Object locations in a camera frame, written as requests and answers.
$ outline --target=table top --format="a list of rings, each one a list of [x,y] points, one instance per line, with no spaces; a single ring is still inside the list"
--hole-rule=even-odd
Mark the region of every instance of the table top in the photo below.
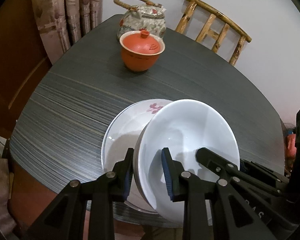
[[[17,163],[59,193],[72,179],[103,174],[101,144],[112,119],[145,99],[190,98],[216,109],[230,125],[240,158],[283,174],[279,115],[236,68],[190,38],[167,29],[166,49],[143,73],[124,67],[115,15],[74,44],[42,79],[13,131]],[[135,224],[172,227],[159,215],[114,203],[114,217]]]

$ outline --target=teapot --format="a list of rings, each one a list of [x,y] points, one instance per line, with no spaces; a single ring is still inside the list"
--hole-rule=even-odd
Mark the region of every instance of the teapot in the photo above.
[[[162,4],[155,4],[149,0],[140,0],[145,2],[141,5],[128,5],[120,0],[113,0],[115,4],[128,9],[119,23],[117,38],[130,31],[148,31],[149,33],[163,37],[166,31],[164,12]]]

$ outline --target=woven rattan handle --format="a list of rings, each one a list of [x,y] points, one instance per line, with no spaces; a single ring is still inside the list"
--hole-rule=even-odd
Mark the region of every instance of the woven rattan handle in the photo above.
[[[128,10],[131,9],[131,5],[128,5],[127,3],[124,3],[124,2],[121,2],[120,0],[113,0],[115,4],[123,7],[123,8],[126,8]],[[153,2],[149,1],[149,0],[140,0],[140,1],[143,1],[145,2],[147,5],[155,5]]]

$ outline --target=orange bowl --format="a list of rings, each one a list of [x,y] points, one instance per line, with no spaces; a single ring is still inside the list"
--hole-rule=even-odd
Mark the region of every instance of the orange bowl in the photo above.
[[[160,44],[160,51],[158,53],[143,54],[143,53],[134,52],[134,51],[128,49],[123,44],[123,42],[122,42],[123,39],[125,37],[127,37],[128,35],[135,34],[135,33],[140,33],[140,32],[141,31],[126,32],[125,34],[123,34],[120,37],[120,40],[119,40],[120,44],[122,46],[122,50],[121,50],[122,60],[123,60],[124,64],[127,66],[128,69],[130,69],[132,71],[135,71],[135,72],[144,71],[144,70],[147,70],[148,68],[150,68],[151,66],[153,66],[153,64],[157,61],[159,55],[165,49],[165,44],[164,44],[163,40],[160,37],[155,36],[153,34],[150,34],[150,36],[153,37],[154,39],[156,39]]]

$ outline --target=teapot lid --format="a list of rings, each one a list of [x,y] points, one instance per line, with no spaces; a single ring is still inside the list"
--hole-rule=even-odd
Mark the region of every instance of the teapot lid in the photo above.
[[[145,30],[128,35],[122,43],[133,52],[141,54],[156,54],[161,50],[160,43]]]
[[[147,2],[141,5],[134,5],[131,8],[138,10],[142,14],[164,17],[163,12],[165,11],[165,8],[163,8],[162,4],[154,4],[152,2]]]

